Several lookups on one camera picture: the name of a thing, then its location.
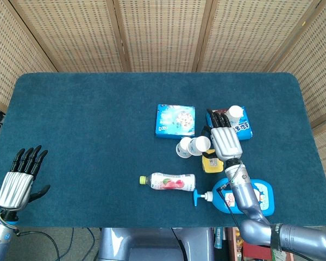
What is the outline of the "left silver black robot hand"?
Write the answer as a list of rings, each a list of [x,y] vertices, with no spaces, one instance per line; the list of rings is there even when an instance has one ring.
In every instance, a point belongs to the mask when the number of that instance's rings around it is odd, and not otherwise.
[[[18,212],[49,191],[51,186],[48,184],[38,192],[31,192],[43,159],[48,153],[47,150],[41,151],[41,147],[38,145],[27,150],[22,148],[15,155],[0,188],[0,209]]]

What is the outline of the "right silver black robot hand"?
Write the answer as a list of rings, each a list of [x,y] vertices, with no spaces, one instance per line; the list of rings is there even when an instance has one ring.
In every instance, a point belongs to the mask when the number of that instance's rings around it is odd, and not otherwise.
[[[228,117],[224,113],[218,114],[211,109],[207,109],[207,112],[212,127],[204,126],[201,135],[208,134],[210,136],[215,151],[213,153],[203,152],[202,156],[208,159],[217,157],[223,162],[232,159],[239,160],[242,156],[242,147]]]

